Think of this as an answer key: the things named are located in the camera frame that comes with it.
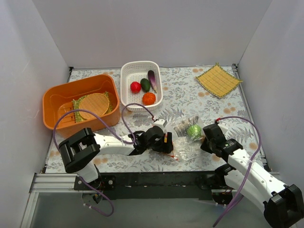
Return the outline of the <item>orange fake tangerine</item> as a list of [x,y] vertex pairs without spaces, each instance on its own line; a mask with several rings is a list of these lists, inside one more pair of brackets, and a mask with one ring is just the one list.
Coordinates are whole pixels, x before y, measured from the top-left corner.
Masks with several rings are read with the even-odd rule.
[[142,97],[142,103],[144,105],[153,105],[156,101],[156,96],[153,93],[147,92]]

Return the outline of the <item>dark green fake avocado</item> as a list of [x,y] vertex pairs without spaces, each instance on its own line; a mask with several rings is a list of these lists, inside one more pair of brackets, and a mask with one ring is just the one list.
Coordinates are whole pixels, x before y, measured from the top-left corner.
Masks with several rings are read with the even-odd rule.
[[141,84],[142,90],[145,93],[150,91],[151,84],[150,84],[150,81],[148,79],[146,79],[146,78],[141,79],[140,84]]

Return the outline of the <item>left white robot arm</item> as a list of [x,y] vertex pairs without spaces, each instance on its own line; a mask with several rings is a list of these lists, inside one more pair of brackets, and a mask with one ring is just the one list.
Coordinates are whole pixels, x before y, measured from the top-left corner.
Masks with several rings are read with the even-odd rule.
[[98,155],[120,154],[141,155],[147,150],[170,154],[173,152],[172,133],[153,126],[147,131],[136,131],[118,140],[114,136],[95,134],[91,128],[84,128],[59,144],[59,152],[66,173],[76,173],[85,185],[96,190],[101,178],[93,164]]

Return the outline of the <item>red fake tomato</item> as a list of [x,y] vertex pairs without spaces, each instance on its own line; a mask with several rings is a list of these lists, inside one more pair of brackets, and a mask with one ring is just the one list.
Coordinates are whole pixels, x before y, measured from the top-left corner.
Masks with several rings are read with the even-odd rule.
[[138,82],[132,82],[130,84],[130,90],[133,94],[137,94],[141,91],[141,84]]

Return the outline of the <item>purple fake eggplant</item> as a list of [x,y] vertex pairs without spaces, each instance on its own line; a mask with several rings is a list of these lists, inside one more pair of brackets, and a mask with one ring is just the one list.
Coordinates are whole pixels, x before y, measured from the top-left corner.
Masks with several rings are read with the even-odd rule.
[[156,79],[155,79],[155,73],[152,70],[149,70],[147,73],[147,76],[150,81],[150,85],[151,85],[152,89],[154,90],[154,92],[157,93],[157,83],[156,83]]

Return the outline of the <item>clear zip top bag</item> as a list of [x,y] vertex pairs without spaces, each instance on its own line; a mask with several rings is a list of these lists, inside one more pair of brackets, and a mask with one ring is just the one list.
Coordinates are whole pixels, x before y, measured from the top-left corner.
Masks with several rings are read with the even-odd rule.
[[[194,124],[198,124],[202,128],[202,138],[191,141],[187,135],[187,129]],[[168,122],[166,131],[172,132],[173,153],[177,156],[178,160],[185,161],[199,150],[200,144],[205,139],[204,126],[203,121],[198,115],[183,116]]]

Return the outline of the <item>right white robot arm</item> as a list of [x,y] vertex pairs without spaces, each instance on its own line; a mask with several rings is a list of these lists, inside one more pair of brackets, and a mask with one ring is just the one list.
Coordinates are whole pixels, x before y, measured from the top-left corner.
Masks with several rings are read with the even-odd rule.
[[296,185],[283,183],[250,159],[243,146],[227,140],[219,124],[203,127],[201,149],[222,158],[226,164],[216,169],[215,184],[239,190],[257,206],[273,228],[289,228],[304,217],[304,200]]

